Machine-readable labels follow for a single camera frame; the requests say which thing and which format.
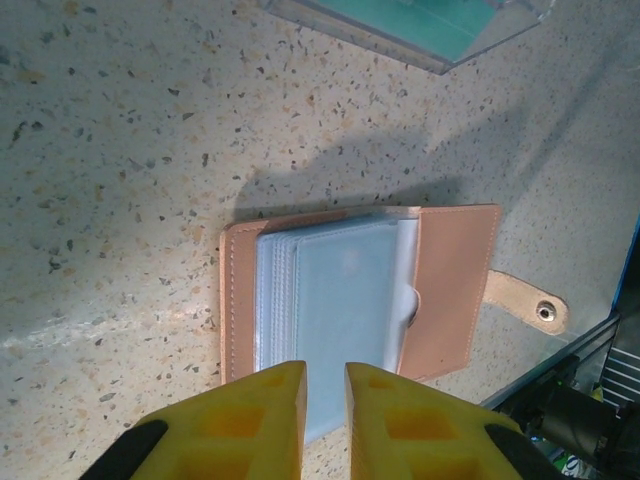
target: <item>clear plastic container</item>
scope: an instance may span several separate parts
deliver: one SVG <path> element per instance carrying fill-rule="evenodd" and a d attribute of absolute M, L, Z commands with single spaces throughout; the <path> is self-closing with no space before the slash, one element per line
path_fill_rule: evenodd
<path fill-rule="evenodd" d="M 274 15 L 443 74 L 538 25 L 555 0 L 265 0 Z"/>

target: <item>blue edge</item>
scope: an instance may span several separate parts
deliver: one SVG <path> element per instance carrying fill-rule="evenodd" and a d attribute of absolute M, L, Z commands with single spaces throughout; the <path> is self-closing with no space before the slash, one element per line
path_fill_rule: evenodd
<path fill-rule="evenodd" d="M 611 305 L 611 309 L 616 308 L 616 305 L 618 304 L 618 298 L 620 297 L 620 290 L 622 289 L 624 276 L 627 273 L 627 269 L 629 268 L 631 253 L 633 252 L 633 248 L 638 241 L 638 231 L 640 231 L 640 215 L 638 215 L 638 221 L 636 222 L 636 231 L 634 232 L 633 238 L 631 239 L 631 245 L 629 246 L 629 251 L 627 252 L 627 259 L 624 262 L 624 267 L 622 268 L 622 275 L 620 276 L 620 281 L 618 282 L 618 288 L 616 289 L 616 294 L 613 296 L 613 304 Z"/>

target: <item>stitching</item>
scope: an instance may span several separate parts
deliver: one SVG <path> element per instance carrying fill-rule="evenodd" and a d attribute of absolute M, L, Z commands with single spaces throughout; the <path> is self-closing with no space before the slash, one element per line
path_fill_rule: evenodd
<path fill-rule="evenodd" d="M 251 228 L 243 228 L 240 230 L 237 230 L 233 233 L 233 235 L 231 235 L 231 247 L 230 247 L 230 255 L 229 255 L 229 263 L 231 264 L 231 287 L 230 287 L 230 303 L 231 303 L 231 320 L 230 320 L 230 329 L 229 331 L 231 332 L 231 359 L 230 359 L 230 365 L 229 365 L 229 370 L 230 370 L 230 374 L 229 374 L 229 380 L 233 380 L 235 378 L 235 339 L 236 339 L 236 330 L 235 330 L 235 314 L 236 314 L 236 307 L 235 307 L 235 247 L 236 247 L 236 236 L 239 233 L 243 233 L 243 232 L 250 232 L 253 230 L 260 230 L 260 227 L 251 227 Z"/>
<path fill-rule="evenodd" d="M 477 211 L 477 210 L 486 210 L 486 209 L 489 209 L 489 208 L 495 208 L 495 207 L 493 207 L 493 206 L 491 206 L 491 207 L 477 206 L 477 207 L 455 208 L 455 209 L 448 208 L 448 209 L 442 209 L 442 210 L 438 209 L 437 211 L 436 210 L 424 211 L 422 213 L 425 213 L 425 214 L 456 213 L 456 212 L 462 213 L 462 212 L 470 212 L 470 211 Z M 487 254 L 485 256 L 484 268 L 483 268 L 483 270 L 485 272 L 487 272 L 488 269 L 489 269 L 489 261 L 491 260 L 491 252 L 493 251 L 494 239 L 495 239 L 495 234 L 496 234 L 496 226 L 497 226 L 497 223 L 498 223 L 498 213 L 499 213 L 499 210 L 496 209 L 496 211 L 493 214 L 493 225 L 491 226 L 491 234 L 489 236 L 489 247 L 487 248 Z M 478 310 L 480 309 L 480 304 L 482 303 L 482 297 L 483 297 L 483 294 L 484 294 L 484 288 L 482 288 L 482 287 L 483 287 L 483 285 L 480 285 L 480 287 L 478 289 L 478 294 L 476 295 L 476 306 L 475 306 L 475 308 L 473 310 L 473 323 L 471 325 L 471 328 L 469 329 L 469 335 L 467 337 L 467 346 L 466 346 L 466 349 L 465 349 L 465 352 L 464 352 L 464 356 L 467 359 L 467 361 L 469 361 L 469 356 L 470 356 L 469 354 L 470 354 L 470 351 L 471 351 L 471 341 L 473 339 L 473 334 L 475 332 L 476 322 L 478 320 Z M 464 362 L 462 364 L 459 364 L 459 365 L 456 365 L 454 369 L 458 369 L 458 367 L 464 366 L 465 364 L 466 364 L 466 362 Z M 440 372 L 449 373 L 449 372 L 452 372 L 454 369 L 440 370 L 439 372 L 433 374 L 433 376 L 428 375 L 428 376 L 425 376 L 424 378 L 426 378 L 426 377 L 433 378 L 436 375 L 440 375 L 441 374 Z"/>

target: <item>machine part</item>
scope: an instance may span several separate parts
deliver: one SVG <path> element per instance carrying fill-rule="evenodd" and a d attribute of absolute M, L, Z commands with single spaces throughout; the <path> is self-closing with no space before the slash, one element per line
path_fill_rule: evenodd
<path fill-rule="evenodd" d="M 151 420 L 127 430 L 80 480 L 129 480 L 168 429 L 163 420 Z"/>
<path fill-rule="evenodd" d="M 491 441 L 502 452 L 522 480 L 561 480 L 562 475 L 531 441 L 502 425 L 485 425 Z"/>
<path fill-rule="evenodd" d="M 614 408 L 565 385 L 556 385 L 541 410 L 543 413 L 531 424 L 535 435 L 591 465 L 599 464 L 616 423 Z"/>

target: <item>metal component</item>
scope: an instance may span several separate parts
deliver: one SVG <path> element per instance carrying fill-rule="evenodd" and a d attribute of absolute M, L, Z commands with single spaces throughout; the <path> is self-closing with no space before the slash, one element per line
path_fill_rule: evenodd
<path fill-rule="evenodd" d="M 620 320 L 620 315 L 617 312 L 612 312 L 609 318 L 602 321 L 600 324 L 593 327 L 587 333 L 582 335 L 581 337 L 575 339 L 573 342 L 568 344 L 567 346 L 561 348 L 554 355 L 537 365 L 535 368 L 529 370 L 523 376 L 507 385 L 503 389 L 497 391 L 492 396 L 487 398 L 482 405 L 488 409 L 497 408 L 502 402 L 504 402 L 507 398 L 513 395 L 515 392 L 524 388 L 530 383 L 534 383 L 536 379 L 538 379 L 545 372 L 553 369 L 556 365 L 560 363 L 562 359 L 571 354 L 578 354 L 586 350 L 590 345 L 593 345 L 595 342 L 605 342 L 613 338 L 616 332 L 616 328 L 618 326 L 618 322 Z"/>
<path fill-rule="evenodd" d="M 543 322 L 553 322 L 556 319 L 556 307 L 553 303 L 543 300 L 536 307 L 536 315 Z"/>

